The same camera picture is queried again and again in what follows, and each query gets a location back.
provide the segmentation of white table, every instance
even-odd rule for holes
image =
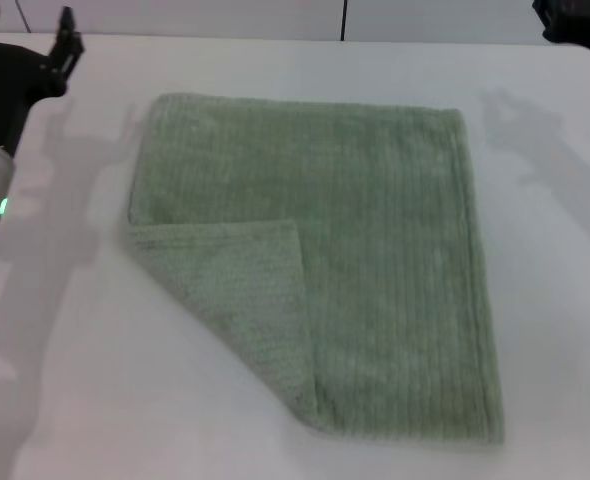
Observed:
[[[47,51],[51,36],[0,35]],[[0,227],[0,480],[590,480],[590,53],[565,47],[86,36],[30,116]],[[506,443],[302,427],[129,255],[161,93],[459,108]]]

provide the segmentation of towel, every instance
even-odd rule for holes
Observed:
[[[151,274],[307,425],[502,440],[459,112],[165,95],[128,228]]]

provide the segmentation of green towel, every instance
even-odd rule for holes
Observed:
[[[500,442],[465,138],[457,111],[166,95],[130,238],[308,425]]]

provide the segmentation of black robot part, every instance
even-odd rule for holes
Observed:
[[[535,0],[533,8],[546,40],[590,49],[590,0]]]
[[[67,80],[83,52],[70,7],[62,10],[48,56],[0,43],[0,148],[15,155],[31,107],[66,93]]]

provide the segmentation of white tabletop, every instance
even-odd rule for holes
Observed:
[[[66,98],[31,112],[0,226],[0,480],[590,480],[590,52],[85,43]],[[146,274],[126,205],[142,119],[175,91],[462,110],[505,445],[310,432]]]

